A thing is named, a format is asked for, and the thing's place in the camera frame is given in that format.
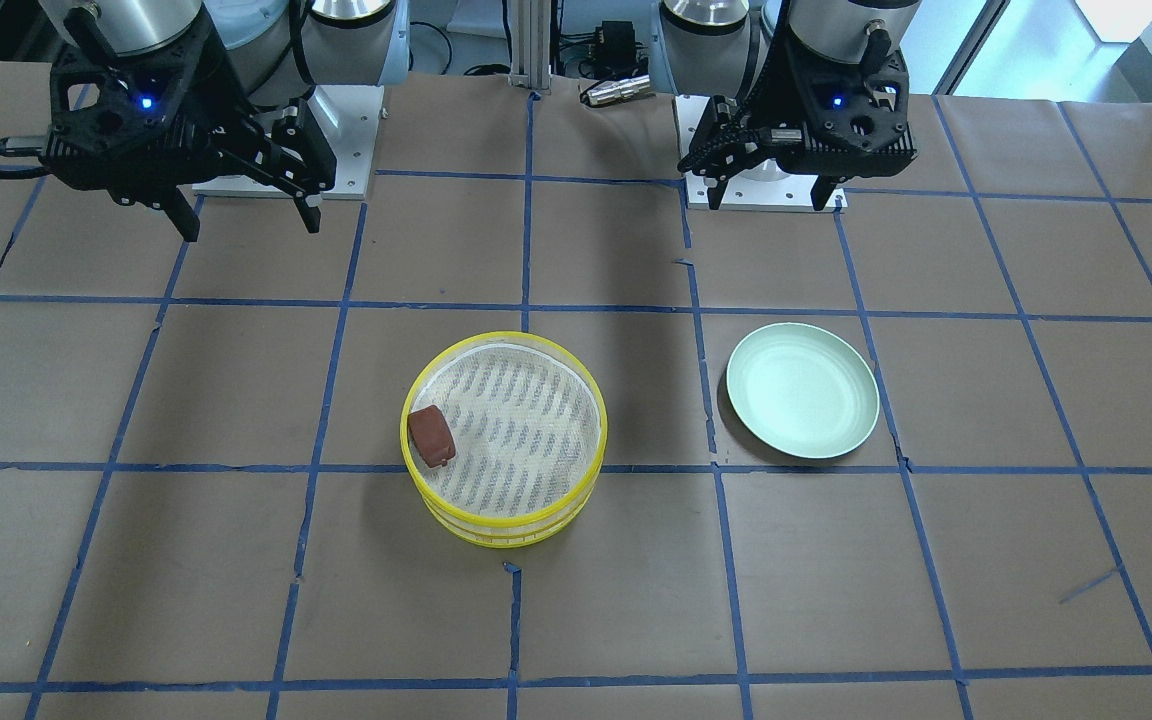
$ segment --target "metal post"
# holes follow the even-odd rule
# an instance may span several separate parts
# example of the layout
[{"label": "metal post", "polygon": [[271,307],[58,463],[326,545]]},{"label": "metal post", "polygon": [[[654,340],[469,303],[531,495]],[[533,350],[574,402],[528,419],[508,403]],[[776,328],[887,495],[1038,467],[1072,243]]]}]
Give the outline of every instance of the metal post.
[{"label": "metal post", "polygon": [[958,83],[963,82],[963,77],[967,76],[968,68],[972,67],[972,62],[980,54],[984,43],[990,39],[993,28],[998,26],[998,21],[1007,12],[1007,5],[1010,3],[1011,0],[986,1],[984,8],[980,8],[980,14],[977,15],[975,23],[972,23],[972,29],[969,29],[968,36],[963,38],[963,45],[958,45],[957,53],[954,54],[950,65],[945,68],[941,82],[935,84],[935,90],[932,91],[933,94],[954,94],[954,91],[958,88]]},{"label": "metal post", "polygon": [[550,91],[550,0],[508,0],[509,83]]}]

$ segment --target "brown sponge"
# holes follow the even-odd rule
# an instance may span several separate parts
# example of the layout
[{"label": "brown sponge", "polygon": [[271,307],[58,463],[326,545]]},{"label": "brown sponge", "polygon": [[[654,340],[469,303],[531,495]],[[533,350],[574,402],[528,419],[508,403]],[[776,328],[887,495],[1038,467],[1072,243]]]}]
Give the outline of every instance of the brown sponge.
[{"label": "brown sponge", "polygon": [[448,460],[456,457],[456,442],[452,439],[452,429],[447,427],[447,418],[438,406],[430,406],[407,415],[407,432],[411,433],[420,460],[424,460],[430,468],[447,465]]}]

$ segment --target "wire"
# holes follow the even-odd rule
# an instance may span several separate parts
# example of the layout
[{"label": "wire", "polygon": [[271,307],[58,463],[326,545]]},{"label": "wire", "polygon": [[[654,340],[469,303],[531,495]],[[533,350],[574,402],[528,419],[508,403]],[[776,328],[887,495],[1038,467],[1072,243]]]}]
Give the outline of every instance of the wire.
[{"label": "wire", "polygon": [[503,48],[509,54],[509,68],[513,68],[513,36],[509,35],[509,0],[500,0],[500,22],[503,22]]},{"label": "wire", "polygon": [[509,66],[500,63],[475,65],[465,70],[467,76],[503,76],[508,73]]},{"label": "wire", "polygon": [[[430,29],[433,29],[433,31],[437,32],[439,36],[442,36],[445,44],[447,44],[447,63],[444,65],[444,71],[440,71],[438,74],[440,74],[440,76],[445,76],[445,74],[447,74],[447,70],[452,68],[452,38],[448,37],[447,33],[444,32],[441,28],[434,26],[434,24],[430,24],[426,22],[420,22],[420,20],[412,20],[412,22],[408,24],[414,24],[414,26],[427,26]],[[415,59],[412,59],[412,56],[408,54],[408,60],[410,61],[408,61],[407,69],[411,69],[411,65],[415,63]]]}]

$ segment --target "mesh basket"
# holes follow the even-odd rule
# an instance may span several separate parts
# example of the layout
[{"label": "mesh basket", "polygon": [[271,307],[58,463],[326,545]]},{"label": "mesh basket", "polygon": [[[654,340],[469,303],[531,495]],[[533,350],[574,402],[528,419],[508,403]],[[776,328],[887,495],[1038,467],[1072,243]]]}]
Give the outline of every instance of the mesh basket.
[{"label": "mesh basket", "polygon": [[[429,468],[407,415],[438,406],[456,457]],[[589,370],[556,343],[517,332],[469,338],[422,370],[407,393],[399,441],[434,518],[486,547],[543,541],[594,491],[607,409]]]}]

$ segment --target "plate rim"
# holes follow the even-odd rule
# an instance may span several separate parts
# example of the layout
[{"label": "plate rim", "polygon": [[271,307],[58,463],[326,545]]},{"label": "plate rim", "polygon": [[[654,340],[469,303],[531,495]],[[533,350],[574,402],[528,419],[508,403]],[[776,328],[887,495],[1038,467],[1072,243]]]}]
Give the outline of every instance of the plate rim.
[{"label": "plate rim", "polygon": [[[753,415],[753,410],[750,410],[749,407],[745,407],[745,409],[742,410],[741,402],[737,402],[735,393],[732,393],[732,378],[735,377],[735,374],[732,372],[732,364],[735,363],[736,358],[741,355],[741,348],[746,347],[746,343],[751,340],[751,338],[758,336],[759,333],[771,334],[785,329],[804,332],[803,328],[806,328],[805,332],[808,334],[823,333],[825,336],[833,338],[833,340],[838,341],[842,347],[846,347],[847,350],[851,353],[851,356],[855,356],[855,359],[859,362],[861,367],[865,369],[865,374],[867,374],[869,378],[867,387],[872,387],[873,389],[873,395],[872,395],[872,397],[874,399],[873,419],[870,420],[869,429],[865,430],[865,433],[861,434],[861,439],[858,439],[858,441],[856,441],[854,445],[846,447],[844,450],[829,452],[829,454],[824,454],[824,455],[806,454],[805,452],[801,450],[801,448],[797,448],[797,450],[795,450],[795,448],[787,447],[783,444],[773,442],[772,439],[764,437],[758,429],[755,429],[755,425],[750,424],[748,416]],[[732,410],[736,411],[736,416],[737,418],[740,418],[741,424],[744,424],[745,429],[748,429],[750,433],[753,433],[756,438],[767,444],[768,447],[774,448],[774,450],[785,452],[786,455],[803,457],[804,460],[826,460],[829,457],[840,457],[842,455],[849,454],[849,452],[851,450],[856,450],[856,448],[864,445],[864,442],[874,433],[874,429],[878,427],[878,415],[882,414],[882,396],[881,393],[878,392],[878,378],[874,376],[874,370],[870,367],[867,361],[865,361],[865,357],[861,355],[861,351],[856,350],[855,347],[851,347],[850,342],[842,340],[842,338],[839,338],[838,334],[835,333],[828,332],[827,329],[819,327],[819,325],[813,325],[809,323],[772,323],[770,325],[763,325],[763,327],[751,331],[744,338],[742,338],[738,343],[736,343],[735,348],[733,348],[732,356],[728,356],[727,359],[726,373],[723,373],[723,378],[726,378],[725,384],[727,386],[727,397],[732,402]]]}]

